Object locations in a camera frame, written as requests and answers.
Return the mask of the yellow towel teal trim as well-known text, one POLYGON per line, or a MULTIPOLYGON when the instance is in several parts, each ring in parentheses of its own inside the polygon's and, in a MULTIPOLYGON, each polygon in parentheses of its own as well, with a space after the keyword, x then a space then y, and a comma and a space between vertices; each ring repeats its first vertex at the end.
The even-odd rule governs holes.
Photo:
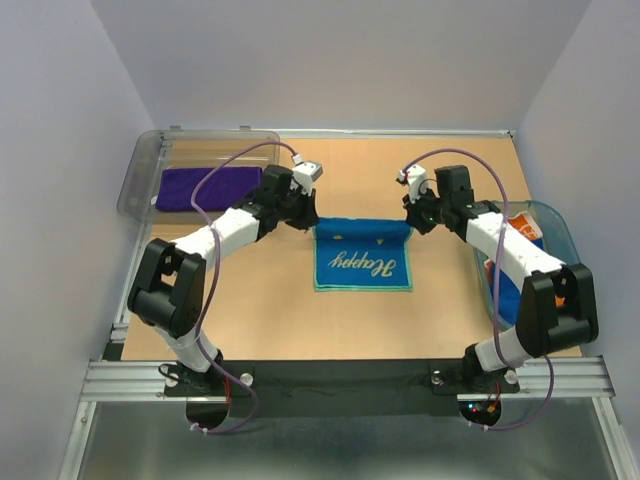
POLYGON ((402 220, 320 219, 313 228, 314 288, 410 292, 411 235, 411 227, 402 220))

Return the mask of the purple towel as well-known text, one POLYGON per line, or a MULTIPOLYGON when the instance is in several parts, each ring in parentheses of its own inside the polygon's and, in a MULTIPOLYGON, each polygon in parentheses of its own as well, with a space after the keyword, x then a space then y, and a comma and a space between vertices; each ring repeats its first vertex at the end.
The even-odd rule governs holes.
MULTIPOLYGON (((155 207, 162 212, 192 212, 191 196, 212 168, 174 168, 162 172, 155 207)), ((258 187, 260 167, 223 167, 198 190, 197 204, 205 211, 224 211, 258 187)))

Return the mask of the blue towel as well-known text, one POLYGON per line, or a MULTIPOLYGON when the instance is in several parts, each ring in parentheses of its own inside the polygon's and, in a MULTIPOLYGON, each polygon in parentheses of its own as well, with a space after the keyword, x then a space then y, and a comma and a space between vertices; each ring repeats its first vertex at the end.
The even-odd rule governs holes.
MULTIPOLYGON (((484 269, 487 275, 490 295, 494 296, 495 265, 491 260, 484 262, 484 269)), ((515 325, 517 321, 521 294, 514 282, 505 274, 500 272, 499 280, 499 324, 502 330, 506 330, 515 325)))

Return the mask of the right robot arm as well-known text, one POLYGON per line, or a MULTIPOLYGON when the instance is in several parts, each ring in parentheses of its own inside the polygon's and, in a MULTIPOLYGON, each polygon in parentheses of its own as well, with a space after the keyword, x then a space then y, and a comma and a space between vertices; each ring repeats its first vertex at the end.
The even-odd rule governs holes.
POLYGON ((506 275, 520 294, 514 326, 466 349, 460 366, 466 387, 482 390, 495 380, 496 371, 596 340, 590 269, 548 254, 509 224, 504 208, 476 200, 466 167, 437 169, 435 189, 428 187, 419 165, 401 170, 397 181, 408 188, 403 207, 409 226, 422 235, 445 226, 492 260, 495 280, 506 275))

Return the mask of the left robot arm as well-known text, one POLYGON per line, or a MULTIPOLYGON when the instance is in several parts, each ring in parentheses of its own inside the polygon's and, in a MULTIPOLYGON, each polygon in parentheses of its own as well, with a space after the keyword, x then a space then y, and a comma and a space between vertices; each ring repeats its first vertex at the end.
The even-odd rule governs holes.
POLYGON ((270 165, 261 181, 215 220, 173 241, 156 238, 143 252, 127 308, 152 327, 188 369, 188 382, 199 393, 215 392, 222 382, 221 352, 202 332, 209 270, 242 247, 260 241, 279 224, 308 230, 319 222, 315 181, 323 168, 297 160, 294 168, 270 165))

